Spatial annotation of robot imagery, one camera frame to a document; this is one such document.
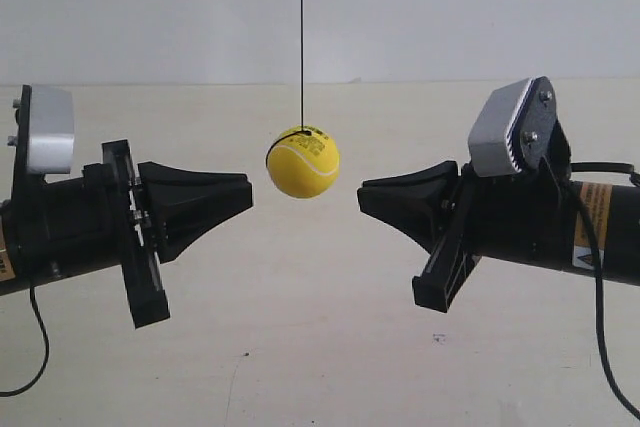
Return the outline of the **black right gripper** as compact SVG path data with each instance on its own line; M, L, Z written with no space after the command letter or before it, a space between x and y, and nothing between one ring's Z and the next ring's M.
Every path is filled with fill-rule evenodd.
M566 181L543 161L533 174L481 178L466 165L449 224L412 279L414 302L447 312L479 261L563 270L570 263Z

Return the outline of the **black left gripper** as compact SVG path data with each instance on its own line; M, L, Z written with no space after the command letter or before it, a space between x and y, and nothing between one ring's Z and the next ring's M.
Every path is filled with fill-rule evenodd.
M52 203L47 257L63 278L119 265L134 326L141 328L170 317L168 300L154 254L136 231L129 143L106 142L102 155L100 163L83 167L81 177L46 186ZM138 173L162 263L253 206L245 173L195 172L156 162L140 163Z

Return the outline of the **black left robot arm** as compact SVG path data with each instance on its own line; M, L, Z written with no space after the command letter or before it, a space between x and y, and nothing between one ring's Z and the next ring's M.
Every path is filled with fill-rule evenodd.
M48 183L14 170L1 214L1 292L9 294L120 266L135 327L166 320L159 264L175 260L214 227L250 209L244 173L134 164L125 140L79 178Z

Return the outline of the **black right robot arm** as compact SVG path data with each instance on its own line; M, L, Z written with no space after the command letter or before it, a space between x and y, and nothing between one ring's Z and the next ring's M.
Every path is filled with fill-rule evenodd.
M639 188L575 181L548 165L523 177L466 172L450 222L412 280L416 305L446 312L479 261L639 282Z

